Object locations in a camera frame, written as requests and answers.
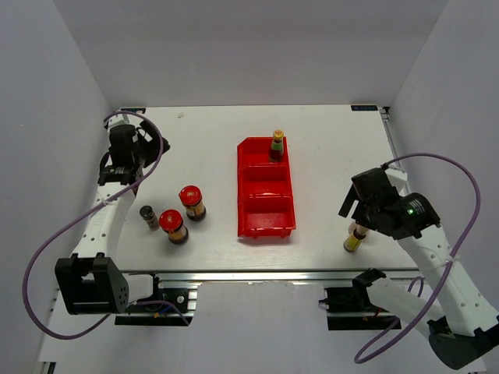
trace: red plastic container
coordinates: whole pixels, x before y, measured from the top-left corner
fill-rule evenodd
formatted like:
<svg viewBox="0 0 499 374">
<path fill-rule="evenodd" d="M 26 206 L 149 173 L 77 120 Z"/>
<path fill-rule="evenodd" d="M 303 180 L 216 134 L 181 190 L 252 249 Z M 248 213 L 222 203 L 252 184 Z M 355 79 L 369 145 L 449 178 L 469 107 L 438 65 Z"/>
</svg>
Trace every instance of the red plastic container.
<svg viewBox="0 0 499 374">
<path fill-rule="evenodd" d="M 282 161 L 270 162 L 271 137 L 237 146 L 238 236 L 289 236 L 296 229 L 288 143 Z"/>
</svg>

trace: divided red bin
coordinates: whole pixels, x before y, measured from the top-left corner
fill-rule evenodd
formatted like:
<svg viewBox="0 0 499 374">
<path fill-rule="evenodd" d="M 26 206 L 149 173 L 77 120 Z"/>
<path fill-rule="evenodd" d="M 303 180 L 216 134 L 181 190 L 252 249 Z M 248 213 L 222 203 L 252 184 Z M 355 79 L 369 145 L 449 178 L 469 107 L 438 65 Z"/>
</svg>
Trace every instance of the divided red bin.
<svg viewBox="0 0 499 374">
<path fill-rule="evenodd" d="M 270 162 L 271 142 L 246 138 L 237 146 L 238 236 L 284 238 L 296 229 L 288 143 L 282 161 Z"/>
</svg>

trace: red bottle cap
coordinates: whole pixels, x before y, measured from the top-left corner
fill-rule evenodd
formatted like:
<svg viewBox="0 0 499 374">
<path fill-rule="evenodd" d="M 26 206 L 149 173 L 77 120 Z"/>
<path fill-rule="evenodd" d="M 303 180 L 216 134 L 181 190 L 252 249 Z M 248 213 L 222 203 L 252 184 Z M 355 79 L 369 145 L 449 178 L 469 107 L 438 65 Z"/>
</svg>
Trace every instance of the red bottle cap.
<svg viewBox="0 0 499 374">
<path fill-rule="evenodd" d="M 173 232 L 183 223 L 182 216 L 176 210 L 170 209 L 163 212 L 159 217 L 159 224 L 164 231 Z"/>
<path fill-rule="evenodd" d="M 180 201 L 185 206 L 196 205 L 203 198 L 201 190 L 195 185 L 188 185 L 187 187 L 184 187 L 183 190 L 180 191 L 179 196 Z"/>
</svg>

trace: jar with red lid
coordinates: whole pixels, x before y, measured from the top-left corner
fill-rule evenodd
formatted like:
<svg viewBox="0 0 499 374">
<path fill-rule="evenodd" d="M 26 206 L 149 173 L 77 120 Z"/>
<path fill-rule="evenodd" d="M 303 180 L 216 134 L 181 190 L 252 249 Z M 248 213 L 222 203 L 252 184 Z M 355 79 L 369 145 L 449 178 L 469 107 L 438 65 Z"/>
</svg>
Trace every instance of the jar with red lid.
<svg viewBox="0 0 499 374">
<path fill-rule="evenodd" d="M 187 217 L 192 221 L 201 221 L 206 216 L 203 196 L 195 185 L 188 185 L 179 193 L 180 201 L 186 208 Z"/>
<path fill-rule="evenodd" d="M 159 224 L 173 244 L 183 244 L 189 238 L 189 230 L 184 226 L 182 215 L 177 210 L 166 210 L 159 217 Z"/>
</svg>

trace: black cap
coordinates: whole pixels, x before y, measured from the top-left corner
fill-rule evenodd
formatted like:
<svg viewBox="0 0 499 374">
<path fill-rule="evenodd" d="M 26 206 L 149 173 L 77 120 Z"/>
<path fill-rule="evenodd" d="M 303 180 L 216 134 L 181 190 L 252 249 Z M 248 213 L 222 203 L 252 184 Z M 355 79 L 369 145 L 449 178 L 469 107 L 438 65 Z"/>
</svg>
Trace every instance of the black cap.
<svg viewBox="0 0 499 374">
<path fill-rule="evenodd" d="M 142 218 L 150 218 L 154 214 L 153 208 L 149 205 L 144 205 L 140 208 L 139 214 Z"/>
</svg>

